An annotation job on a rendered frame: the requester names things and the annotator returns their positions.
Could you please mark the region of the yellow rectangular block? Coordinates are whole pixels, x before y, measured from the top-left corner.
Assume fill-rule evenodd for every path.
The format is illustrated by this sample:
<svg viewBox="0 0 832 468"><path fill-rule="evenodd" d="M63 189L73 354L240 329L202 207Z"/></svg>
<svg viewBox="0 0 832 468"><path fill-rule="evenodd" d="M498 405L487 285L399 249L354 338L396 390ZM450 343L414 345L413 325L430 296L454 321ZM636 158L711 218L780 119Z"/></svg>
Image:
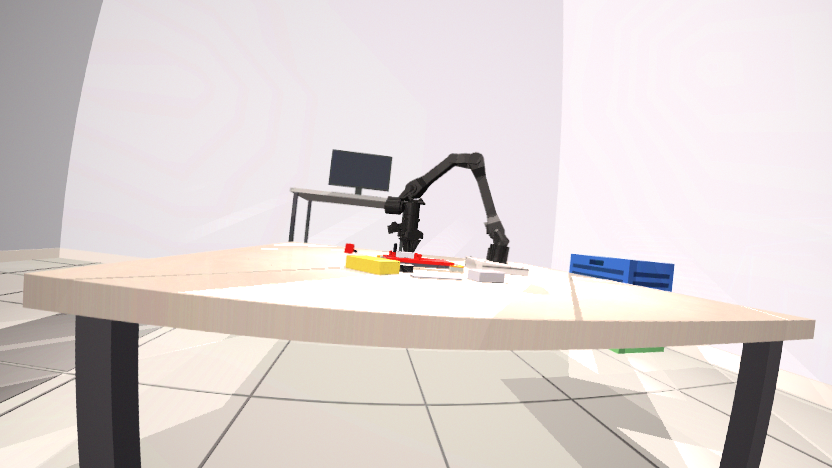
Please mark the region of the yellow rectangular block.
<svg viewBox="0 0 832 468"><path fill-rule="evenodd" d="M371 256L347 256L346 268L375 275L399 274L400 261Z"/></svg>

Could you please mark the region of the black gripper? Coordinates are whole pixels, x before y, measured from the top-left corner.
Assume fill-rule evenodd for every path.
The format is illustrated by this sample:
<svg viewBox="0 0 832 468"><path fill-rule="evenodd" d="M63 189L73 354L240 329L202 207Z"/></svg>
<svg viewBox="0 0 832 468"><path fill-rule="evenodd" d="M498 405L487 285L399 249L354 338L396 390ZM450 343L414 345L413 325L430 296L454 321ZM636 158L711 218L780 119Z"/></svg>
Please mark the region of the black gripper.
<svg viewBox="0 0 832 468"><path fill-rule="evenodd" d="M403 252L414 253L421 241L419 239L423 239L422 231L418 230L419 216L404 215L402 220L405 222L405 232L398 232L397 236L400 237L399 239L402 242Z"/></svg>

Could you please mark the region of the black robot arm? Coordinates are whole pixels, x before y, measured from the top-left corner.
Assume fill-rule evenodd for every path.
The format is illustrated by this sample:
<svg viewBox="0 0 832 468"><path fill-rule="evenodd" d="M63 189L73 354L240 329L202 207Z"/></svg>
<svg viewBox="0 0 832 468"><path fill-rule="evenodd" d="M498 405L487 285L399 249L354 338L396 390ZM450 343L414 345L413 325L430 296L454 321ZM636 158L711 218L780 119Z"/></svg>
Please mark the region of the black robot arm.
<svg viewBox="0 0 832 468"><path fill-rule="evenodd" d="M493 240L493 244L490 244L490 248L488 248L486 260L493 263L508 264L509 247L507 246L509 240L505 235L505 228L496 212L486 178L485 160L480 153L450 153L445 160L431 171L408 182L404 191L398 197L388 196L384 204L385 213L401 215L404 212L404 215L419 216L420 205L426 205L420 197L433 182L448 173L455 166L471 169L477 181L487 217L487 222L483 222L483 224L486 228L486 234ZM394 232L404 233L405 222L404 220L399 224L392 222L387 228L388 234Z"/></svg>

